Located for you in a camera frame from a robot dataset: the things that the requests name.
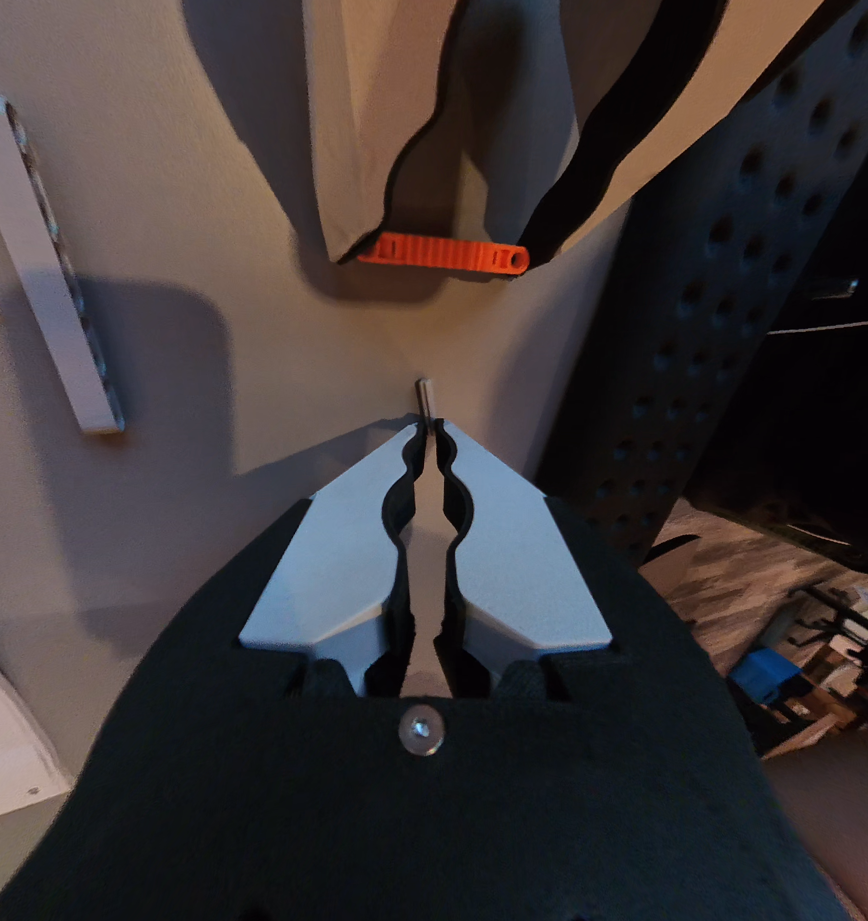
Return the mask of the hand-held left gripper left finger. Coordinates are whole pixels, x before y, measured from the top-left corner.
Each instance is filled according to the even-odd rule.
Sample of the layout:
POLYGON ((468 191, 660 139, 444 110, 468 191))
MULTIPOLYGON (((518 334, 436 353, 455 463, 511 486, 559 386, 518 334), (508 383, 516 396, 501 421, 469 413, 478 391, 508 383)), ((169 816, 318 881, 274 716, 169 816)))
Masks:
POLYGON ((395 697, 415 637, 403 531, 427 431, 410 423, 309 499, 238 636, 246 649, 335 661, 359 697, 395 697))

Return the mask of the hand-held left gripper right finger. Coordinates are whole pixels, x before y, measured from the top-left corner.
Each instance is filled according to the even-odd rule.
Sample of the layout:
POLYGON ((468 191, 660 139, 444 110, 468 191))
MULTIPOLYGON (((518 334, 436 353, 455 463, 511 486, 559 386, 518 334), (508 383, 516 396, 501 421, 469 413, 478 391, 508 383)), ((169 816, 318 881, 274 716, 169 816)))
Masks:
POLYGON ((450 421, 433 432, 456 532, 435 638, 452 697, 488 697, 517 662, 608 649, 611 630, 543 491, 450 421))

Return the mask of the grey desk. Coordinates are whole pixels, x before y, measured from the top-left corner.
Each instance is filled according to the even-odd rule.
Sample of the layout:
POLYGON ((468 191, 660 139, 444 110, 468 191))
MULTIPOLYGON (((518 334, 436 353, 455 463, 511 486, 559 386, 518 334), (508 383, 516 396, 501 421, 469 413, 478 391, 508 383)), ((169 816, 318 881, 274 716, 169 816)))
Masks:
POLYGON ((417 410, 535 473, 621 214, 511 280, 331 263, 298 2, 0 2, 126 417, 79 430, 0 235, 0 670, 77 777, 153 639, 417 410))

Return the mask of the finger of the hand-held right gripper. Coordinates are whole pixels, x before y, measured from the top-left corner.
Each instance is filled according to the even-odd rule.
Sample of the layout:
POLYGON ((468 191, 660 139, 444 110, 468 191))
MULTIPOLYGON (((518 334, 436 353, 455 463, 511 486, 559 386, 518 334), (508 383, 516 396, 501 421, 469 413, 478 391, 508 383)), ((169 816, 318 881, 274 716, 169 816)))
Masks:
POLYGON ((312 175, 331 262, 384 227, 409 147, 436 118, 455 1, 308 1, 303 35, 312 175))
POLYGON ((530 267, 573 247, 854 4, 661 2, 522 231, 530 267))

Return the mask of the blue box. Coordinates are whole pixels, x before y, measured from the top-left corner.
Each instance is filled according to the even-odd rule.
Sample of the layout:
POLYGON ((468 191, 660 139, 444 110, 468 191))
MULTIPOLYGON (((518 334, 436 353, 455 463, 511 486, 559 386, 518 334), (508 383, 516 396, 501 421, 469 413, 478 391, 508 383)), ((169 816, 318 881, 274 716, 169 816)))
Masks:
POLYGON ((800 667, 769 648, 748 652, 727 674, 750 700, 768 707, 793 696, 803 678, 800 667))

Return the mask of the long grey toy beam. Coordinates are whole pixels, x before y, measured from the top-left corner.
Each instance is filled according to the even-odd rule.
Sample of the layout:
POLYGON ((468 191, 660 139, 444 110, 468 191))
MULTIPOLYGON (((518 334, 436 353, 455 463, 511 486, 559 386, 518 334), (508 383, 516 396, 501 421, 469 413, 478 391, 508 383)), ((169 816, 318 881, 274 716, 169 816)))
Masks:
POLYGON ((107 363, 86 313, 36 158, 0 96, 0 236, 80 430, 124 431, 107 363))

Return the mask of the black perforated panel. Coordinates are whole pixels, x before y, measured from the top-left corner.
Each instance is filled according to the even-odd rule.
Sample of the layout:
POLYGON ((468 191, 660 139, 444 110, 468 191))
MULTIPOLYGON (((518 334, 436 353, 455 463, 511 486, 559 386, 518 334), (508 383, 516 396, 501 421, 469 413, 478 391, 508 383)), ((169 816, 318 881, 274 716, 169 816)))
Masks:
POLYGON ((868 154, 868 2, 832 2, 632 201, 535 474, 635 567, 868 154))

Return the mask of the orange toy beam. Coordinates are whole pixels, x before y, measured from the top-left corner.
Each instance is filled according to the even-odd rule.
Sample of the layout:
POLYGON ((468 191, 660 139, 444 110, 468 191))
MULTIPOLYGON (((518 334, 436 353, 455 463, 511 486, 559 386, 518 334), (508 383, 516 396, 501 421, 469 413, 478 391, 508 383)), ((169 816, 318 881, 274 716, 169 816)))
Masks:
POLYGON ((522 246, 490 241, 383 232, 365 251, 361 262, 456 272, 516 277, 530 268, 531 256, 522 246))

